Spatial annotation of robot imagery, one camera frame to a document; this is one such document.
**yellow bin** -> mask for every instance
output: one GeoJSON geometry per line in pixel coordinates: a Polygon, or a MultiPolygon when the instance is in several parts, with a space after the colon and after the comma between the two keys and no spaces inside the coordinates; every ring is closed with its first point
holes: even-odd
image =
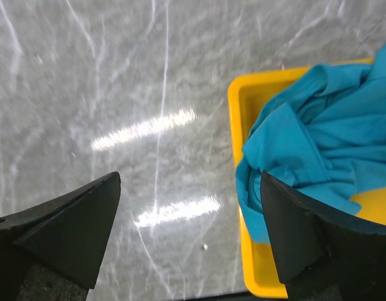
{"type": "MultiPolygon", "coordinates": [[[[346,63],[371,62],[372,59],[364,59],[346,63]]],[[[228,103],[235,168],[243,157],[242,146],[249,130],[264,104],[308,70],[309,67],[304,67],[248,74],[236,78],[230,84],[228,103]]],[[[357,216],[386,224],[386,188],[358,194],[353,200],[362,206],[357,216]]],[[[248,290],[258,297],[287,298],[285,286],[278,280],[271,246],[251,240],[240,208],[239,224],[244,282],[248,290]]]]}

